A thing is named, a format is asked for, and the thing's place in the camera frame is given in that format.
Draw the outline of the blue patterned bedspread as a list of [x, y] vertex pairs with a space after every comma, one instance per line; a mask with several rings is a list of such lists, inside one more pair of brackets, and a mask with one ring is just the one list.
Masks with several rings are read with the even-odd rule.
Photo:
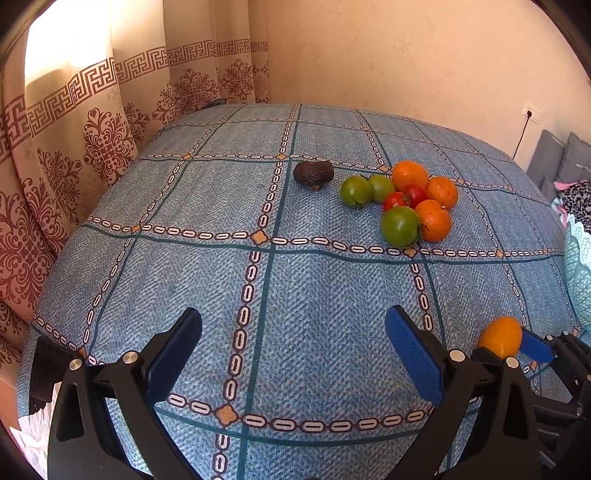
[[[404, 252], [382, 209], [353, 209], [349, 176], [410, 159], [453, 180], [441, 243]], [[329, 161], [318, 191], [301, 161]], [[501, 316], [582, 333], [565, 231], [536, 185], [486, 142], [422, 121], [318, 106], [222, 105], [167, 126], [102, 196], [46, 281], [17, 408], [41, 339], [110, 363], [189, 307], [202, 336], [155, 410], [206, 479], [381, 479], [426, 423], [385, 330], [401, 305], [448, 348]]]

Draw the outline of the grey cushion stack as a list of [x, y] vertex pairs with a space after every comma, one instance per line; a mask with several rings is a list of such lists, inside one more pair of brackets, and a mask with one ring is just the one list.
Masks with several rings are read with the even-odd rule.
[[527, 175], [542, 195], [552, 202], [555, 183], [576, 183], [590, 179], [591, 146], [571, 132], [563, 144], [554, 134], [543, 130]]

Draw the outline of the pink blanket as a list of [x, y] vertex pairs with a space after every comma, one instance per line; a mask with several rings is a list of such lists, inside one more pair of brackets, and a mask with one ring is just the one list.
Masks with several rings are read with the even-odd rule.
[[552, 200], [551, 206], [563, 217], [567, 217], [571, 214], [576, 204], [576, 185], [577, 182], [562, 181], [555, 181], [553, 184], [555, 188], [555, 198]]

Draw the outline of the red tomato front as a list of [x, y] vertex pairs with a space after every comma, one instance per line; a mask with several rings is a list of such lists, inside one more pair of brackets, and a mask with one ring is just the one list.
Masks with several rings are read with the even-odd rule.
[[389, 194], [383, 202], [383, 211], [387, 212], [395, 207], [405, 207], [408, 205], [407, 197], [404, 192], [393, 192]]

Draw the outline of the yellow orange fruit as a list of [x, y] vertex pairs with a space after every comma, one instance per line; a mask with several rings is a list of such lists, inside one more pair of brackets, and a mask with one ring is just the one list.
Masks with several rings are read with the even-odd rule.
[[480, 336], [478, 347], [500, 359], [516, 356], [520, 350], [523, 331], [520, 322], [510, 316], [495, 319]]

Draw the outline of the orange front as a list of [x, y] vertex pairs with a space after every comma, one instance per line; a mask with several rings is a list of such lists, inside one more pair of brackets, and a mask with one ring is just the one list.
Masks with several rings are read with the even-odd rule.
[[427, 199], [415, 207], [420, 219], [420, 235], [424, 241], [443, 241], [452, 229], [450, 213], [437, 200]]

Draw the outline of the dark brown avocado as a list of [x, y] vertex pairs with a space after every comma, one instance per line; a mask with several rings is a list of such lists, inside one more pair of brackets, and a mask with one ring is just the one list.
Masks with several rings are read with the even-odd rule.
[[294, 181], [311, 191], [321, 190], [334, 176], [334, 167], [329, 161], [301, 161], [294, 167]]

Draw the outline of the orange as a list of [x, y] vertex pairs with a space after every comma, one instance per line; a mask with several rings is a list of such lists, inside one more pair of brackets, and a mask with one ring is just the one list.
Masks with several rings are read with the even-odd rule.
[[420, 219], [420, 235], [424, 241], [443, 241], [452, 229], [450, 213], [437, 200], [427, 199], [415, 207]]
[[421, 164], [403, 160], [393, 166], [392, 181], [398, 191], [404, 191], [408, 186], [425, 189], [429, 183], [429, 174]]
[[453, 209], [459, 199], [456, 184], [446, 177], [432, 177], [426, 188], [427, 197], [439, 202], [447, 210]]

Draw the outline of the red tomato back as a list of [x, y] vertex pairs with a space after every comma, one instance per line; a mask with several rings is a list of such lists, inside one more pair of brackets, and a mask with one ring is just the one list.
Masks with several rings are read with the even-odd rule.
[[407, 185], [404, 189], [404, 197], [407, 205], [413, 209], [428, 199], [426, 190], [417, 185]]

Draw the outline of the large green tomato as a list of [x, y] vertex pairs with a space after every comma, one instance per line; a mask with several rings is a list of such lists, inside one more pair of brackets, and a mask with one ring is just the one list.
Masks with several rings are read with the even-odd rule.
[[413, 246], [419, 238], [421, 220], [409, 206], [397, 206], [384, 212], [381, 232], [384, 239], [398, 249]]

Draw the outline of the beige patterned curtain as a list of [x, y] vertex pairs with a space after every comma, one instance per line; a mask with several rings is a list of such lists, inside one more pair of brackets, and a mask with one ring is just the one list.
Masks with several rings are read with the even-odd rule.
[[266, 102], [265, 1], [37, 1], [1, 69], [1, 421], [58, 254], [165, 125]]

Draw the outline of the light blue plastic basket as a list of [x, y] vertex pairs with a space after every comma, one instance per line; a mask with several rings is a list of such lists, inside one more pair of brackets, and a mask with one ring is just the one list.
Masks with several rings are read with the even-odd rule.
[[578, 320], [584, 329], [590, 329], [590, 234], [575, 216], [567, 216], [564, 247], [565, 280], [568, 294]]

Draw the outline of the black white leopard cloth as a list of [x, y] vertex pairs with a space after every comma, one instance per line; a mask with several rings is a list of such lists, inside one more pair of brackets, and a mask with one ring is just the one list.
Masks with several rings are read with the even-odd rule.
[[582, 180], [577, 182], [575, 187], [576, 204], [570, 215], [581, 223], [587, 233], [591, 233], [591, 182]]

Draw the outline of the red tomato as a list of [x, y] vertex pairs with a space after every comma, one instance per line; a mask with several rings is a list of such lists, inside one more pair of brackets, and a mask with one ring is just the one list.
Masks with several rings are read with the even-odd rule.
[[428, 199], [426, 190], [417, 185], [407, 185], [404, 189], [404, 197], [407, 205], [413, 209]]
[[383, 211], [387, 212], [395, 207], [405, 207], [408, 205], [407, 197], [404, 192], [393, 192], [389, 194], [383, 202]]

